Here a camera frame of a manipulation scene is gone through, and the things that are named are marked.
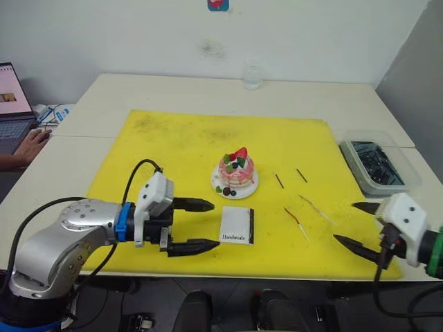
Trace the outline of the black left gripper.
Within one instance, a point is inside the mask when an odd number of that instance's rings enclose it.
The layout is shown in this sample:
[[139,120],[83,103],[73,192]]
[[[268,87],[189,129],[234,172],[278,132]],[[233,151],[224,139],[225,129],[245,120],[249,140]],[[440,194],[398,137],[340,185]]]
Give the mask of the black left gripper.
[[[186,212],[207,212],[215,209],[213,203],[204,199],[174,197],[174,210]],[[172,225],[174,210],[167,208],[158,216],[144,222],[143,239],[152,245],[158,245],[161,252],[168,252],[168,257],[198,255],[216,248],[220,242],[210,239],[189,239],[186,242],[172,242]]]

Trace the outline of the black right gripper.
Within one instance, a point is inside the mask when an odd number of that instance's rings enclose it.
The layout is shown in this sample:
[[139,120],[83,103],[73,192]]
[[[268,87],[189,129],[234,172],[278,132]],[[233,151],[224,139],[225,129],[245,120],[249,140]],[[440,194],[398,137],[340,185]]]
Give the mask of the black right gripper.
[[[380,208],[380,203],[375,202],[357,202],[352,206],[365,213],[376,215]],[[383,269],[387,269],[393,257],[401,259],[406,258],[406,242],[402,239],[400,231],[391,223],[387,223],[381,230],[381,252],[376,252],[366,248],[361,242],[345,237],[343,235],[334,234],[333,237],[345,246],[349,251],[368,261],[378,264]]]

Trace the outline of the person's bare hand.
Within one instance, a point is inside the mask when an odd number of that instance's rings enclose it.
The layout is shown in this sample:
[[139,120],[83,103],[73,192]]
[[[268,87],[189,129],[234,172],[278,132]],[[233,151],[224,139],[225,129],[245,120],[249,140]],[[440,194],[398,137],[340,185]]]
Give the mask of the person's bare hand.
[[51,133],[50,129],[30,131],[15,150],[14,155],[20,157],[23,165],[31,164],[51,138]]

